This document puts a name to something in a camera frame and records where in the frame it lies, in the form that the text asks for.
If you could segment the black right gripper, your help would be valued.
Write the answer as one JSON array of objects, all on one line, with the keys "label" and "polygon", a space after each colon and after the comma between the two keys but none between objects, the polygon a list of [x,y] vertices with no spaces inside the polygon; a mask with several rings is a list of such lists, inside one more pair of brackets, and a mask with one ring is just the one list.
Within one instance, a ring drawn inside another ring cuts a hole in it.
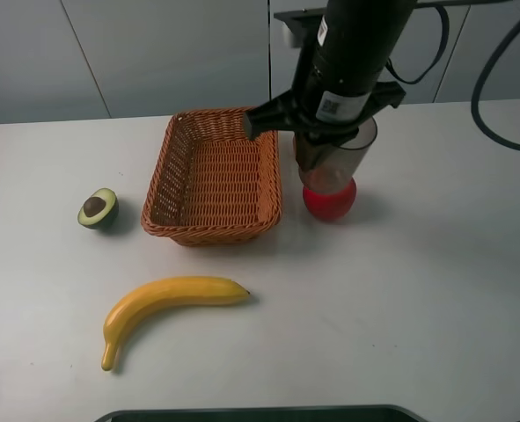
[{"label": "black right gripper", "polygon": [[398,106],[404,90],[378,79],[415,5],[330,1],[325,8],[276,13],[301,52],[290,89],[244,113],[246,137],[295,131],[297,164],[313,170],[330,153],[325,136],[350,135],[378,111]]}]

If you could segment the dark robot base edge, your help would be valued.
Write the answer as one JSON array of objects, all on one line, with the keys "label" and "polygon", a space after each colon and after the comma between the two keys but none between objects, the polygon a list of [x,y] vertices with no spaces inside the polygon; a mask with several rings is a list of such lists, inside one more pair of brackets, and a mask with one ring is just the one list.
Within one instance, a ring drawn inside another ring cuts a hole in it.
[{"label": "dark robot base edge", "polygon": [[112,411],[98,421],[424,421],[402,407],[390,404],[299,406],[194,410]]}]

